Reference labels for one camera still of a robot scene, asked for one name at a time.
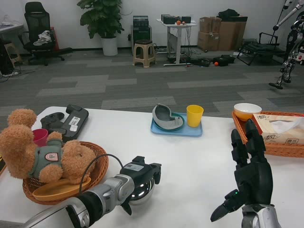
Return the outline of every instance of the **green shirt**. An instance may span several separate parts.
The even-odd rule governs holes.
[[[47,142],[47,146],[36,149],[34,166],[28,173],[30,178],[39,178],[40,171],[49,164],[61,167],[62,144],[61,140],[52,139]]]

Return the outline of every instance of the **white bowl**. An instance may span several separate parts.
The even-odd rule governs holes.
[[[262,108],[256,104],[239,103],[234,105],[234,113],[242,121],[247,121],[253,114],[260,113]]]

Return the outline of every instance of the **wooden stool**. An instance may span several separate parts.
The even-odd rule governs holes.
[[[14,68],[15,68],[15,63],[16,63],[16,62],[22,63],[22,58],[21,58],[21,56],[20,56],[20,54],[19,54],[19,52],[18,52],[16,46],[15,46],[12,42],[7,41],[7,42],[4,44],[4,47],[5,47],[5,49],[6,49],[6,52],[7,52],[8,55],[9,55],[9,58],[10,58],[10,53],[9,53],[9,51],[8,51],[9,48],[12,48],[12,49],[15,51],[15,54],[17,55],[16,58],[10,58],[10,61],[11,61],[12,65],[14,66]]]
[[[141,48],[140,55],[136,55],[137,48]],[[152,48],[152,55],[149,55],[149,48]],[[136,41],[133,51],[133,66],[135,63],[140,62],[143,63],[144,68],[148,68],[150,67],[150,63],[153,61],[156,63],[155,50],[152,40],[141,39]]]

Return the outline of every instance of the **orange basket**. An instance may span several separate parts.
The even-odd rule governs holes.
[[[287,115],[287,116],[304,116],[301,113],[284,113],[284,112],[261,112],[261,114],[266,115]],[[238,133],[240,134],[243,143],[247,143],[248,139],[246,137],[245,123],[241,121],[237,116],[232,112],[232,118],[234,124],[237,127]],[[283,157],[295,157],[295,158],[304,158],[304,145],[296,144],[283,144],[283,143],[265,143],[266,151],[265,154],[283,156]]]
[[[106,154],[105,150],[102,147],[100,147],[94,143],[91,143],[91,142],[80,142],[80,143],[81,143],[81,145],[86,146],[86,147],[90,148],[92,151],[94,151],[96,156]],[[95,164],[95,168],[91,172],[91,175],[90,175],[91,182],[86,189],[96,186],[102,180],[102,178],[105,176],[108,166],[109,166],[108,156],[101,157],[97,160],[97,162]],[[67,199],[67,198],[63,198],[63,199],[59,199],[59,200],[55,200],[55,201],[39,201],[39,200],[35,199],[33,196],[33,191],[43,185],[45,185],[45,183],[41,183],[36,178],[27,178],[27,179],[23,179],[22,187],[23,187],[23,191],[24,191],[24,194],[26,195],[26,197],[29,198],[31,201],[38,203],[38,204],[55,205],[55,204],[58,204]]]

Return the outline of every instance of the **office chair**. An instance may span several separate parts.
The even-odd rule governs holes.
[[[44,60],[44,65],[47,66],[47,57],[57,57],[60,58],[61,61],[64,61],[65,59],[60,56],[62,52],[54,51],[56,41],[50,27],[49,13],[45,11],[41,2],[28,2],[25,5],[24,17],[27,21],[29,30],[22,32],[20,35],[18,35],[18,37],[23,45],[23,48],[34,55],[28,60],[28,63],[30,64],[31,60],[33,59],[41,58]],[[39,39],[38,35],[46,30],[50,31],[51,42],[40,46],[35,46],[34,42]],[[26,44],[24,44],[24,41],[22,39],[23,33],[28,33],[29,42]]]

